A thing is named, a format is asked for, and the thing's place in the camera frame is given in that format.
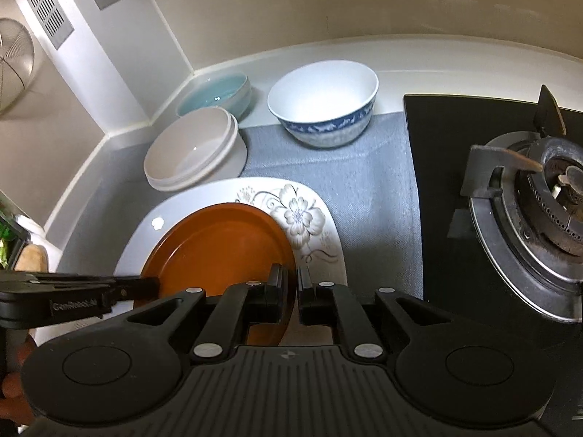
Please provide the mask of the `wooden cutting board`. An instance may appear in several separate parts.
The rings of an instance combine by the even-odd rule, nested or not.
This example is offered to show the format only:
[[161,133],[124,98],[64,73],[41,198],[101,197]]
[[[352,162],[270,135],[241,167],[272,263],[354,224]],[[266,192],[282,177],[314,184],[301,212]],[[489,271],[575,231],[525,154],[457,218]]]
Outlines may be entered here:
[[25,272],[48,272],[48,255],[43,246],[26,245],[17,260],[14,270]]

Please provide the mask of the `beige bowls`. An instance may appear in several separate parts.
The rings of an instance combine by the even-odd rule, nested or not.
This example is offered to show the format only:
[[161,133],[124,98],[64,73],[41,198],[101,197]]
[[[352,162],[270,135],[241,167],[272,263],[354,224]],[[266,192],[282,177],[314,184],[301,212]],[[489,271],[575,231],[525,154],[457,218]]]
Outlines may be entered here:
[[203,107],[180,117],[151,144],[143,171],[159,192],[238,177],[247,146],[234,115],[222,107]]

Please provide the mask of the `light blue bowl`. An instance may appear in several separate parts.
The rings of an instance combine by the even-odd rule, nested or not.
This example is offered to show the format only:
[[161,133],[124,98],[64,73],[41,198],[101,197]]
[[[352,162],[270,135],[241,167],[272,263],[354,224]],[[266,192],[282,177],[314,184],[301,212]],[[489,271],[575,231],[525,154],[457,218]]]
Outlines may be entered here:
[[176,108],[178,117],[202,107],[222,107],[237,119],[251,104],[252,86],[244,73],[231,73],[203,79],[187,93]]

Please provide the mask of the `blue white patterned bowl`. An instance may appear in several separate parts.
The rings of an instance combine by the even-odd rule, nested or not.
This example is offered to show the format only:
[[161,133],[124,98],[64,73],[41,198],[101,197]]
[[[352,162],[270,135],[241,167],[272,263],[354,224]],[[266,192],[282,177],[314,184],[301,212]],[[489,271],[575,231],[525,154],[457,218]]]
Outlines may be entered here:
[[379,77],[369,66],[323,60],[279,79],[269,91],[267,105],[298,141],[315,148],[335,148],[365,131],[378,91]]

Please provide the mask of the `brown round plate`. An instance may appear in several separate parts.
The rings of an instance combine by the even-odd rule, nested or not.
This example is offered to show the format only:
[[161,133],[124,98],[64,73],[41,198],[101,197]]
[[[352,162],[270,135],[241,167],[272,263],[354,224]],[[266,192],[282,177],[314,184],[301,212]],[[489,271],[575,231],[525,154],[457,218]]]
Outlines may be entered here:
[[279,324],[250,327],[244,344],[276,346],[292,317],[296,261],[289,240],[262,210],[241,203],[222,203],[199,210],[175,225],[150,253],[141,275],[159,279],[160,298],[189,287],[207,295],[178,328],[173,341],[191,331],[199,334],[225,290],[249,280],[266,281],[273,263],[285,267],[285,315]]

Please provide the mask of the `white floral plate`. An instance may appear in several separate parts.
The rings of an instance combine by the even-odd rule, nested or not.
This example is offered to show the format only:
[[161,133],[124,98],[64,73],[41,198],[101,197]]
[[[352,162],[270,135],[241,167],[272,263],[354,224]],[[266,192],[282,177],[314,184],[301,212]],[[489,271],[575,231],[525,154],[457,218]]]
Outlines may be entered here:
[[171,196],[142,219],[122,252],[116,275],[140,273],[150,253],[172,227],[205,207],[226,202],[254,206],[279,224],[293,248],[296,265],[311,281],[348,283],[336,225],[324,200],[300,182],[282,178],[231,178]]

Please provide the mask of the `grey counter mat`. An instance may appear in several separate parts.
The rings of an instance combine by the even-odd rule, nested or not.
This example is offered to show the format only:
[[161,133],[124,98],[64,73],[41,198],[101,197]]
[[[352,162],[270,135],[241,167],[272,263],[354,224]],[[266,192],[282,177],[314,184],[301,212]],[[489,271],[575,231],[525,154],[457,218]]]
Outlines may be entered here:
[[[331,213],[340,237],[348,284],[365,296],[390,286],[423,295],[421,227],[404,115],[373,117],[347,146],[316,150],[301,145],[281,126],[246,128],[248,158],[242,184],[252,177],[283,178],[316,192]],[[106,276],[141,221],[160,211],[169,230],[206,205],[206,185],[183,192],[157,192],[145,179],[146,146],[111,154],[96,191],[84,208],[57,270]]]

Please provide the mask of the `black gas stove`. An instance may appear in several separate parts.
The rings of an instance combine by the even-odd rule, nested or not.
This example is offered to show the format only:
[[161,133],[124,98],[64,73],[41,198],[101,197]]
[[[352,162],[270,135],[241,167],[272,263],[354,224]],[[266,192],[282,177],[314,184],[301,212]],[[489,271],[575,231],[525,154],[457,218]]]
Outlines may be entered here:
[[582,116],[535,103],[408,95],[425,295],[526,338],[557,375],[544,422],[582,430]]

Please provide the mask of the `left vent grille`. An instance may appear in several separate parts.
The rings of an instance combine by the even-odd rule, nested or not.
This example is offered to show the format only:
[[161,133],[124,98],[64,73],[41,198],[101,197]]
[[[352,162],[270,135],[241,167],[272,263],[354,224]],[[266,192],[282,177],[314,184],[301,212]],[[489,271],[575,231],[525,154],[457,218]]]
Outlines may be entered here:
[[74,29],[58,0],[27,0],[46,36],[58,50]]

